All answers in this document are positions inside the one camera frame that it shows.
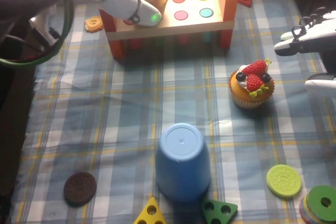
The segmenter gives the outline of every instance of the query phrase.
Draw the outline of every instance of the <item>chocolate cookie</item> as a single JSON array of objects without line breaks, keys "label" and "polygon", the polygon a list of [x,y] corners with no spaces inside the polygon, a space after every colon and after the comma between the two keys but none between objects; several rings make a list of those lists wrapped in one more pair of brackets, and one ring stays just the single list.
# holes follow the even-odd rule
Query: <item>chocolate cookie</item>
[{"label": "chocolate cookie", "polygon": [[88,203],[96,193],[97,183],[90,173],[72,174],[64,185],[64,197],[68,205],[81,207]]}]

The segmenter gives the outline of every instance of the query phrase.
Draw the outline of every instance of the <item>green light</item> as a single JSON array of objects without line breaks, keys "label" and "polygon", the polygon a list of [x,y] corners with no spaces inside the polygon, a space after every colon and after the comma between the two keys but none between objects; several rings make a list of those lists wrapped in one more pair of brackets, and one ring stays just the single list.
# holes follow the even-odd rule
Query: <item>green light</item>
[{"label": "green light", "polygon": [[156,23],[160,18],[160,15],[158,13],[155,13],[152,17],[151,17],[151,21],[153,23]]}]

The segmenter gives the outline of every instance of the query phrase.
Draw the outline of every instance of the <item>wooden toy bench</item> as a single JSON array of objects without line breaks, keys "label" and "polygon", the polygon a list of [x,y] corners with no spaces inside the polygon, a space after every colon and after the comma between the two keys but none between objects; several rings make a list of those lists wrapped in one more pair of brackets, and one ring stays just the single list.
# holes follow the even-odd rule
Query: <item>wooden toy bench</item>
[{"label": "wooden toy bench", "polygon": [[127,25],[100,10],[115,59],[125,57],[124,41],[220,30],[222,48],[229,48],[238,0],[168,0],[163,19],[155,27]]}]

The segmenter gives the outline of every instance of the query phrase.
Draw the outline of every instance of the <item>tablecloth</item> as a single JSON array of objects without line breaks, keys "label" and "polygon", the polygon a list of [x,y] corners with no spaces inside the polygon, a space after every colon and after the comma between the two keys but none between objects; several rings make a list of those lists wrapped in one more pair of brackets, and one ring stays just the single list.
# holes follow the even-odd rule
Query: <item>tablecloth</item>
[{"label": "tablecloth", "polygon": [[[84,30],[96,5],[78,6],[58,56],[38,68],[27,138],[12,199],[12,223],[135,221],[155,197],[166,223],[204,223],[197,204],[168,201],[155,184],[154,153],[174,123],[195,125],[211,158],[208,197],[238,205],[234,223],[303,223],[299,200],[315,185],[336,186],[335,100],[309,93],[304,81],[325,69],[317,54],[280,57],[274,44],[299,21],[293,0],[238,5],[230,50],[216,39],[145,41],[124,64],[113,60],[104,31]],[[61,26],[55,18],[54,24]],[[246,111],[231,99],[228,78],[269,58],[273,96]],[[276,164],[294,167],[300,193],[287,200],[267,187]],[[78,171],[97,180],[95,197],[68,207],[63,187]]]}]

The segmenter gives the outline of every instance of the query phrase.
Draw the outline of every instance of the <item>yellow triangle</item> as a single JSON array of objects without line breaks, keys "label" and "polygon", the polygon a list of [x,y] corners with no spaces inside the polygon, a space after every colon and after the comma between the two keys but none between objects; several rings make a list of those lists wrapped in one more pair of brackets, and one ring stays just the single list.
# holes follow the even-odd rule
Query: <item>yellow triangle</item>
[{"label": "yellow triangle", "polygon": [[161,210],[153,197],[143,208],[134,224],[166,224]]}]

